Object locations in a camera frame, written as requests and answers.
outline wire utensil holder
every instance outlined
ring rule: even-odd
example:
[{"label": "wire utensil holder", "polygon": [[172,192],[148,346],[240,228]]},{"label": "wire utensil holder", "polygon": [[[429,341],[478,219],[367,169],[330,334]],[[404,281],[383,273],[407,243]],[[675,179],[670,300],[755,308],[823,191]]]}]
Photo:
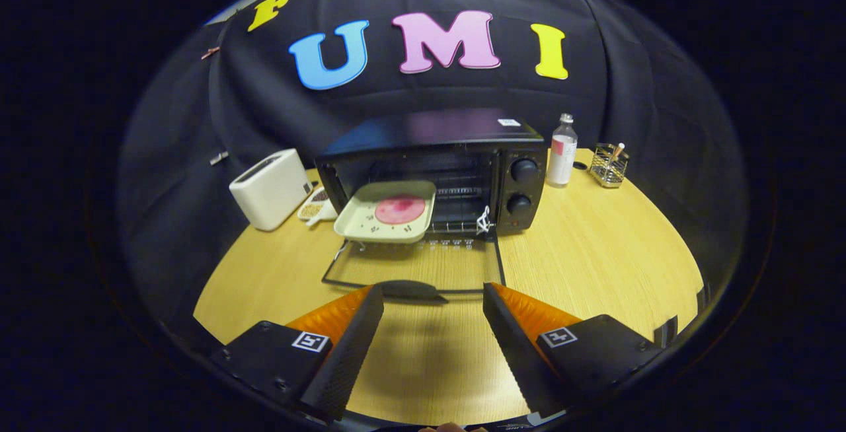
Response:
[{"label": "wire utensil holder", "polygon": [[619,188],[625,179],[629,154],[620,150],[614,157],[616,148],[617,145],[610,143],[596,143],[596,151],[590,161],[590,176],[605,188]]}]

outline glass bottle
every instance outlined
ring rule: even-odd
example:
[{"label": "glass bottle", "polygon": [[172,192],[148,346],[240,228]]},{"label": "glass bottle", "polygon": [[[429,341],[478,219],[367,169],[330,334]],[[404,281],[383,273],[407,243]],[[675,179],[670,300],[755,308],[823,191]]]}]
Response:
[{"label": "glass bottle", "polygon": [[576,144],[579,137],[573,130],[573,116],[561,115],[561,126],[553,131],[553,148],[549,154],[547,184],[554,188],[564,188],[570,182],[573,162],[576,159]]}]

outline yellow letter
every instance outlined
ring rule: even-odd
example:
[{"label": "yellow letter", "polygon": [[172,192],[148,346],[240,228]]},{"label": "yellow letter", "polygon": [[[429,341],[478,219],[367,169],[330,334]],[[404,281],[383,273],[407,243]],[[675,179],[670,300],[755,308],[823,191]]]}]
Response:
[{"label": "yellow letter", "polygon": [[254,19],[253,23],[247,28],[247,32],[258,28],[258,26],[276,17],[276,14],[278,14],[276,10],[283,7],[287,1],[288,0],[266,0],[260,2],[256,6],[256,19]]},{"label": "yellow letter", "polygon": [[542,77],[560,80],[567,78],[567,69],[564,68],[563,56],[561,55],[563,32],[546,24],[532,24],[531,29],[535,31],[538,40],[541,41],[541,62],[535,65],[535,72]]}]

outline oven knob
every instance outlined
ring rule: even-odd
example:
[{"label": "oven knob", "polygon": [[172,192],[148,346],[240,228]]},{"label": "oven knob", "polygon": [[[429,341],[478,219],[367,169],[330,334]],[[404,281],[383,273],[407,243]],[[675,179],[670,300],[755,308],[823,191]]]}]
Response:
[{"label": "oven knob", "polygon": [[516,182],[526,182],[536,179],[540,175],[541,170],[538,169],[537,164],[531,159],[518,159],[511,164],[511,177]]},{"label": "oven knob", "polygon": [[520,216],[531,211],[531,199],[522,194],[514,194],[508,200],[506,207],[508,208],[508,213],[511,213],[511,215]]}]

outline white toaster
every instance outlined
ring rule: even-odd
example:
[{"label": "white toaster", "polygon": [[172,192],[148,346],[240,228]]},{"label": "white toaster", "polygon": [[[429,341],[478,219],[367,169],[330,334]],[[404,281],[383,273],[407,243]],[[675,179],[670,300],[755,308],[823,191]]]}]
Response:
[{"label": "white toaster", "polygon": [[296,149],[284,149],[256,163],[229,185],[250,224],[272,231],[311,193]]}]

